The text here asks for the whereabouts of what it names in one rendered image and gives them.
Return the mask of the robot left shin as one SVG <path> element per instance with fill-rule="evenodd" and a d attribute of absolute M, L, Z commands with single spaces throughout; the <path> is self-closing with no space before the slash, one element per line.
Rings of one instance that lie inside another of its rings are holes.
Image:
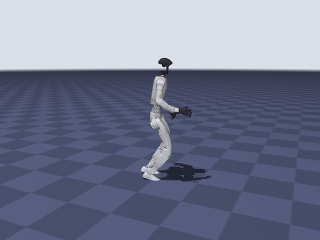
<path fill-rule="evenodd" d="M 147 169 L 150 169 L 155 163 L 155 161 L 157 160 L 157 158 L 159 157 L 159 155 L 162 153 L 162 149 L 160 148 L 160 146 L 157 148 L 157 150 L 155 151 L 155 153 L 152 155 L 152 159 L 150 160 L 150 162 L 148 163 L 148 165 L 146 167 L 148 167 Z"/>

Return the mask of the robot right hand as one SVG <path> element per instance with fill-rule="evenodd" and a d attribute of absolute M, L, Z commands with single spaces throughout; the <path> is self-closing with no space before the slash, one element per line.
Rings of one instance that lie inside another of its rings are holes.
<path fill-rule="evenodd" d="M 179 108 L 179 107 L 178 107 Z M 183 114 L 183 115 L 185 115 L 185 116 L 189 116 L 189 117 L 191 117 L 191 109 L 187 109 L 188 108 L 188 106 L 186 106 L 186 107 L 184 107 L 184 108 L 179 108 L 179 112 L 175 112 L 175 114 Z"/>

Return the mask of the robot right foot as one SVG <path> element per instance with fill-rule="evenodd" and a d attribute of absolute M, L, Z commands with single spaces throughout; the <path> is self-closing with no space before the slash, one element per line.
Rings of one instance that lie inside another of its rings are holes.
<path fill-rule="evenodd" d="M 148 174 L 150 174 L 150 173 L 146 171 L 146 172 L 143 173 L 142 177 L 146 178 L 146 179 L 149 179 L 149 180 L 152 180 L 152 181 L 159 181 L 160 180 L 160 178 L 158 178 L 154 174 L 152 174 L 152 175 L 148 175 Z"/>

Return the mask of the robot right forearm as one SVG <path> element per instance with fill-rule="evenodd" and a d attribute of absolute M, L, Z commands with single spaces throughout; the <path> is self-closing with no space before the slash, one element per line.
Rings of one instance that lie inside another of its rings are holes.
<path fill-rule="evenodd" d="M 169 105 L 163 99 L 159 99 L 158 104 L 162 107 L 163 110 L 167 110 L 170 113 L 180 112 L 179 108 Z"/>

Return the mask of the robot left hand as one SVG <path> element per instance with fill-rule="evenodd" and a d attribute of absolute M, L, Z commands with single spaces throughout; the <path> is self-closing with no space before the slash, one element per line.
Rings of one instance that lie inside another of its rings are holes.
<path fill-rule="evenodd" d="M 169 111 L 168 111 L 168 112 L 169 112 Z M 170 112 L 169 112 L 169 113 L 170 113 Z M 175 116 L 176 116 L 176 113 L 170 113 L 170 115 L 171 115 L 172 119 L 174 119 Z"/>

